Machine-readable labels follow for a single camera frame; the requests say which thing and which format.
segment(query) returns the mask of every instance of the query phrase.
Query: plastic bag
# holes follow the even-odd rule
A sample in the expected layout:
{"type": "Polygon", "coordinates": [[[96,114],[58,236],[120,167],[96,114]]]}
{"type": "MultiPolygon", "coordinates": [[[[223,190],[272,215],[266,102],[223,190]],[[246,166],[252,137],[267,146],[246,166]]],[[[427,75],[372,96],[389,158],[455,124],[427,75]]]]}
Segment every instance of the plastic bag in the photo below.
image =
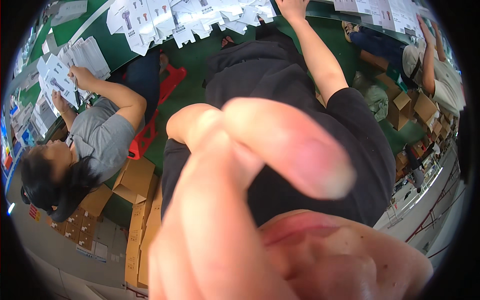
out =
{"type": "Polygon", "coordinates": [[[388,96],[381,87],[374,85],[372,81],[368,80],[359,71],[355,73],[352,87],[362,94],[377,122],[386,118],[388,114],[388,96]]]}

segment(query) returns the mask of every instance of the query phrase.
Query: hand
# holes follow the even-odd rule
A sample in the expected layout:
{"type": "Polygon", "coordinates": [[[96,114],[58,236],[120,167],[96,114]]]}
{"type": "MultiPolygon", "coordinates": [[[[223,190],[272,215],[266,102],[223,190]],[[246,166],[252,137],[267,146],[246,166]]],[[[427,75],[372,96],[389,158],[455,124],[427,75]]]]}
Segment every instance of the hand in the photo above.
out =
{"type": "Polygon", "coordinates": [[[209,111],[149,249],[152,299],[296,299],[269,263],[247,205],[266,164],[316,199],[348,193],[343,147],[305,113],[259,98],[209,111]]]}
{"type": "Polygon", "coordinates": [[[65,98],[60,94],[60,91],[52,90],[52,102],[55,108],[61,113],[70,108],[67,100],[65,100],[65,98]]]}
{"type": "Polygon", "coordinates": [[[305,20],[305,11],[310,0],[275,0],[282,16],[290,23],[305,20]]]}
{"type": "Polygon", "coordinates": [[[77,78],[79,89],[93,92],[95,83],[98,79],[96,79],[87,68],[72,66],[68,73],[68,77],[73,81],[73,76],[77,78]]]}
{"type": "Polygon", "coordinates": [[[434,21],[431,21],[431,23],[432,23],[433,29],[435,30],[435,32],[437,32],[437,31],[438,31],[438,25],[437,25],[437,23],[435,23],[434,21]]]}
{"type": "Polygon", "coordinates": [[[430,30],[428,29],[428,26],[425,24],[424,20],[419,14],[417,14],[417,20],[419,21],[420,29],[423,33],[423,36],[425,37],[425,41],[427,42],[427,45],[435,46],[436,44],[435,37],[432,35],[430,30]]]}

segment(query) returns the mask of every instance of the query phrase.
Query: foot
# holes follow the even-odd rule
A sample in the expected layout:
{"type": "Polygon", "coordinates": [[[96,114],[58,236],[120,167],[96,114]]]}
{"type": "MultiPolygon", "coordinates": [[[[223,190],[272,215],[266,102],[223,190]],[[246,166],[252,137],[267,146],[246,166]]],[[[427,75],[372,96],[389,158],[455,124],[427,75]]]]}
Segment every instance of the foot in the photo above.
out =
{"type": "Polygon", "coordinates": [[[350,39],[349,35],[350,35],[350,33],[355,31],[355,30],[353,30],[352,23],[342,21],[342,28],[343,28],[343,31],[345,33],[345,39],[347,40],[347,42],[351,43],[352,40],[350,39]]]}
{"type": "Polygon", "coordinates": [[[164,53],[160,54],[160,74],[165,71],[168,66],[168,56],[164,53]]]}
{"type": "Polygon", "coordinates": [[[234,43],[234,41],[232,40],[232,38],[229,37],[229,36],[227,36],[227,37],[225,37],[224,39],[222,39],[222,48],[225,47],[225,45],[228,44],[229,42],[230,42],[230,43],[234,43]]]}

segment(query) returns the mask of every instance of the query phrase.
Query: red plastic stool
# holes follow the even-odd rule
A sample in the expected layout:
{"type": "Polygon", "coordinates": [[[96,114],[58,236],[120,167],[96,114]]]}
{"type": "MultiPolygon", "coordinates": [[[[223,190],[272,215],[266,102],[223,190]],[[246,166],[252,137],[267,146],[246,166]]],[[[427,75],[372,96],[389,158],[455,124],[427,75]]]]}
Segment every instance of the red plastic stool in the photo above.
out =
{"type": "MultiPolygon", "coordinates": [[[[168,77],[160,83],[160,99],[158,99],[158,105],[162,104],[168,96],[170,96],[172,91],[187,75],[187,70],[185,70],[185,68],[181,67],[175,69],[170,64],[167,66],[167,71],[169,72],[168,77]]],[[[148,147],[158,134],[158,132],[155,131],[155,118],[157,115],[158,109],[155,110],[152,119],[145,125],[144,129],[135,136],[130,144],[128,158],[140,159],[145,151],[147,151],[148,147]]]]}

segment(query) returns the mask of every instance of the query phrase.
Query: mouth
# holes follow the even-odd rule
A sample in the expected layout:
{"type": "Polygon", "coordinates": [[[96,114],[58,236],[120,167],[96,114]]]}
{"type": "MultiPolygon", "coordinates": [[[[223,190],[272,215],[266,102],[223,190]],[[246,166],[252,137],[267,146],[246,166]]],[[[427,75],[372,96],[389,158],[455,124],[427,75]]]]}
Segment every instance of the mouth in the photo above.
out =
{"type": "Polygon", "coordinates": [[[329,215],[299,211],[284,217],[279,216],[278,220],[273,218],[260,229],[264,246],[271,246],[295,234],[312,230],[318,232],[319,229],[328,229],[327,232],[330,233],[332,229],[338,227],[339,225],[329,215]]]}

